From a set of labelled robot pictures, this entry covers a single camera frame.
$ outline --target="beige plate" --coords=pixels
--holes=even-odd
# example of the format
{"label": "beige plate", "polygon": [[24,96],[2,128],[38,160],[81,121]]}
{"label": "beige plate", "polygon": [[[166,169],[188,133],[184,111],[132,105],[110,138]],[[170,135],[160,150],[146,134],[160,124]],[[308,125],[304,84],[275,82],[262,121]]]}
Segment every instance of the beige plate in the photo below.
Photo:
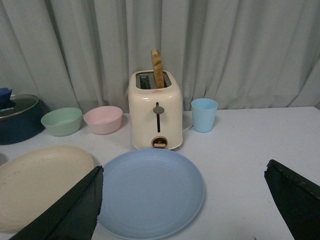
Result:
{"label": "beige plate", "polygon": [[24,154],[0,167],[0,231],[17,232],[94,167],[91,155],[60,145]]}

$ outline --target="tabletop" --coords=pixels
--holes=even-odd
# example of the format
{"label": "tabletop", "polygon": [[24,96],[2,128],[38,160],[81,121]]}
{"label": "tabletop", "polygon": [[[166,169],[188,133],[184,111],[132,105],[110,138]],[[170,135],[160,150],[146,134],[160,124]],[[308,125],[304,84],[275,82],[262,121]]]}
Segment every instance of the tabletop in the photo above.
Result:
{"label": "tabletop", "polygon": [[[274,159],[320,185],[320,111],[315,107],[218,110],[207,133],[191,127],[191,112],[183,113],[186,131],[175,152],[200,170],[205,200],[195,219],[168,240],[293,240],[280,215],[264,171]],[[135,150],[130,115],[114,133],[96,135],[85,123],[68,136],[47,130],[23,142],[0,146],[0,165],[33,150],[73,145],[87,150],[96,166]],[[14,233],[0,232],[0,240]],[[99,225],[92,240],[118,240]]]}

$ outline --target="dark blue pot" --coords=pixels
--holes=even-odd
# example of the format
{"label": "dark blue pot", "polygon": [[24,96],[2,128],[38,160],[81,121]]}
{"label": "dark blue pot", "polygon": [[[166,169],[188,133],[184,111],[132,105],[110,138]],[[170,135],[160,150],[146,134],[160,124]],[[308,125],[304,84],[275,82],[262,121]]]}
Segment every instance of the dark blue pot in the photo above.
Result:
{"label": "dark blue pot", "polygon": [[0,145],[15,144],[41,133],[46,105],[33,95],[13,95],[0,104]]}

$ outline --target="toaster button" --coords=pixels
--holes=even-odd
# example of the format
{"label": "toaster button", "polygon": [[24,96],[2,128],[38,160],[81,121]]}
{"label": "toaster button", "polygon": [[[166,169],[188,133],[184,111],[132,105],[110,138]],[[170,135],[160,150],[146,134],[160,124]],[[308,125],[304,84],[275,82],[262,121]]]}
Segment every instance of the toaster button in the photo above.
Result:
{"label": "toaster button", "polygon": [[156,149],[164,149],[168,145],[168,141],[164,136],[156,136],[152,140],[152,146]]}

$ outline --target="light blue cup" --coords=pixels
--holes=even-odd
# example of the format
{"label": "light blue cup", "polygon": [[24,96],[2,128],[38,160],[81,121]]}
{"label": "light blue cup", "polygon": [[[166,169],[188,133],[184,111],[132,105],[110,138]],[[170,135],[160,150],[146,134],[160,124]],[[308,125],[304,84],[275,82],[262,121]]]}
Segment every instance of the light blue cup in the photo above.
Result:
{"label": "light blue cup", "polygon": [[198,98],[191,102],[193,128],[197,132],[207,133],[214,126],[218,103],[208,98]]}

